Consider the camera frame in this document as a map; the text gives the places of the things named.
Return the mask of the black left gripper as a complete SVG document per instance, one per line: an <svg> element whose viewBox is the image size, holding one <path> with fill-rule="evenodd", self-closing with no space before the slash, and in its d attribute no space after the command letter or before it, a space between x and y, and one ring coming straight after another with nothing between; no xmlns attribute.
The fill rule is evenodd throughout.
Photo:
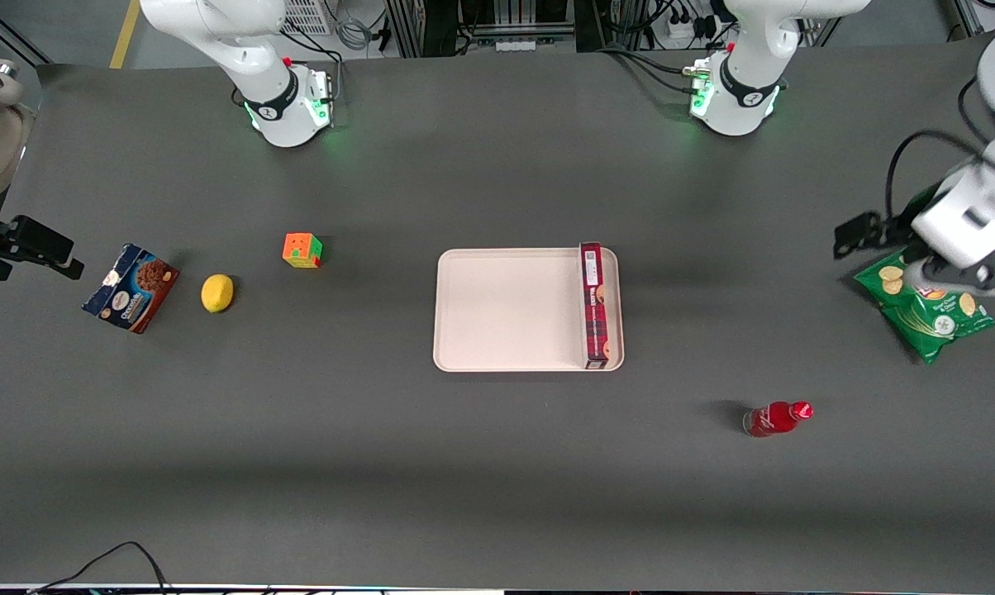
<svg viewBox="0 0 995 595"><path fill-rule="evenodd" d="M903 259L928 259L932 249L901 217L884 219L879 213L861 213L833 230L833 259L880 247L899 249Z"/></svg>

